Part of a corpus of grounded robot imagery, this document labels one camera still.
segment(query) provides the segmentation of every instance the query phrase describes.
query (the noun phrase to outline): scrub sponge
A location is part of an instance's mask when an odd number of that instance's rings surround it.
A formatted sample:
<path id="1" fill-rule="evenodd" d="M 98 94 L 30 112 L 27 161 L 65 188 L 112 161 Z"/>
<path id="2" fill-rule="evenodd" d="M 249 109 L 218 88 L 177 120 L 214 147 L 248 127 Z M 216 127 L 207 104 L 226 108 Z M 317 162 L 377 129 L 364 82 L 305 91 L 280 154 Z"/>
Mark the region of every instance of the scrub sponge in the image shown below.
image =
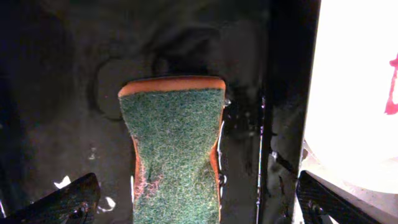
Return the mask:
<path id="1" fill-rule="evenodd" d="M 134 223 L 218 223 L 216 142 L 225 84 L 180 77 L 131 82 L 119 92 L 134 141 Z"/>

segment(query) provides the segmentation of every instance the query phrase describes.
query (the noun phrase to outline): wet surface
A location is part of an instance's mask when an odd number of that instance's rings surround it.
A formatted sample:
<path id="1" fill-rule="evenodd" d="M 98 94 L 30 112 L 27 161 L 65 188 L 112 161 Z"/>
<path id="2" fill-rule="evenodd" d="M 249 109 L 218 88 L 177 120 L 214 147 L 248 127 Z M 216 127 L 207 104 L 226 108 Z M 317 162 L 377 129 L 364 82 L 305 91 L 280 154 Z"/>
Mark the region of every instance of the wet surface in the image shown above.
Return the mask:
<path id="1" fill-rule="evenodd" d="M 264 1 L 2 4 L 2 16 L 12 21 L 1 22 L 9 32 L 0 36 L 6 146 L 0 151 L 0 200 L 7 213 L 57 190 L 54 182 L 65 176 L 73 181 L 94 172 L 102 208 L 96 223 L 131 223 L 134 150 L 120 120 L 119 89 L 140 78 L 214 75 L 226 80 L 231 101 L 220 141 L 227 177 L 221 222 L 256 219 L 266 80 L 275 104 L 271 148 L 279 160 L 263 153 L 263 223 L 292 214 L 315 33 L 311 20 L 277 13 L 269 35 L 271 10 Z"/>

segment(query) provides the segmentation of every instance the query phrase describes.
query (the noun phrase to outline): water droplet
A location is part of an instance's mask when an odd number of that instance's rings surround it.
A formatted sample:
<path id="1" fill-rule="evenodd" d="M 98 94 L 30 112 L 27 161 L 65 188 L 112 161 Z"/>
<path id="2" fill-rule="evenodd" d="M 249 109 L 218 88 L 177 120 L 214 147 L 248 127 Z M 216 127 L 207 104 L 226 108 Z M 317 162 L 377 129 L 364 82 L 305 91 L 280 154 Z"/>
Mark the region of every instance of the water droplet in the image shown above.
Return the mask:
<path id="1" fill-rule="evenodd" d="M 231 100 L 225 98 L 225 100 L 224 100 L 224 107 L 227 107 L 227 106 L 231 105 L 231 103 L 232 103 Z"/>

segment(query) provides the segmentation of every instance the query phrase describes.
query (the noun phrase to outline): green scouring pad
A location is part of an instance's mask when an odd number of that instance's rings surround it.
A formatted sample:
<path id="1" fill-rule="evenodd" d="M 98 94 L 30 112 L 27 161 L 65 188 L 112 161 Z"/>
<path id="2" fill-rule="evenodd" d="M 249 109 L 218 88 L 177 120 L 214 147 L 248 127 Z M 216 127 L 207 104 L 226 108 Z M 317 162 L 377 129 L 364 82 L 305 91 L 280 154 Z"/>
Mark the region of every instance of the green scouring pad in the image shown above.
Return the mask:
<path id="1" fill-rule="evenodd" d="M 225 84 L 180 77 L 119 92 L 136 150 L 134 223 L 219 223 L 216 142 Z"/>

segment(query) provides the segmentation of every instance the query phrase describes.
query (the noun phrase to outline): bright white light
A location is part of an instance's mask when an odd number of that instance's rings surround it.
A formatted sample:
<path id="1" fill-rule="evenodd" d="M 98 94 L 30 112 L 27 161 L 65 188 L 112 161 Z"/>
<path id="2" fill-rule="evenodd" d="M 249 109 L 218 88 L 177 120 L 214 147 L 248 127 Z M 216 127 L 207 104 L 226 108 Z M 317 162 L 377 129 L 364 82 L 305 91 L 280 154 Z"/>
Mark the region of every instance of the bright white light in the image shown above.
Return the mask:
<path id="1" fill-rule="evenodd" d="M 223 129 L 224 129 L 224 121 L 221 123 L 221 128 L 220 128 L 220 135 L 218 136 L 218 144 L 217 144 L 217 153 L 218 153 L 218 168 L 221 171 L 221 149 L 220 149 L 220 145 L 221 145 L 221 137 L 223 135 Z"/>
<path id="2" fill-rule="evenodd" d="M 66 187 L 66 186 L 69 185 L 69 184 L 70 184 L 69 176 L 65 176 L 65 177 L 63 178 L 63 180 L 62 180 L 60 183 L 54 182 L 54 185 L 55 185 L 58 189 L 61 189 L 61 188 L 63 188 L 63 187 Z"/>
<path id="3" fill-rule="evenodd" d="M 0 200 L 0 210 L 1 210 L 1 213 L 3 215 L 3 218 L 6 218 L 7 217 L 6 216 L 6 212 L 4 211 L 4 207 L 2 206 L 1 200 Z"/>
<path id="4" fill-rule="evenodd" d="M 398 169 L 388 160 L 398 157 L 398 114 L 384 111 L 398 54 L 397 9 L 391 0 L 322 1 L 305 125 L 328 169 L 392 194 Z"/>
<path id="5" fill-rule="evenodd" d="M 130 185 L 131 185 L 131 202 L 134 204 L 134 177 L 130 177 Z"/>
<path id="6" fill-rule="evenodd" d="M 114 210 L 114 208 L 116 207 L 116 202 L 111 199 L 110 197 L 105 197 L 105 200 L 107 201 L 108 205 L 109 205 L 109 209 L 105 209 L 105 208 L 101 208 L 100 206 L 98 206 L 98 210 L 102 211 L 102 212 L 111 212 Z"/>

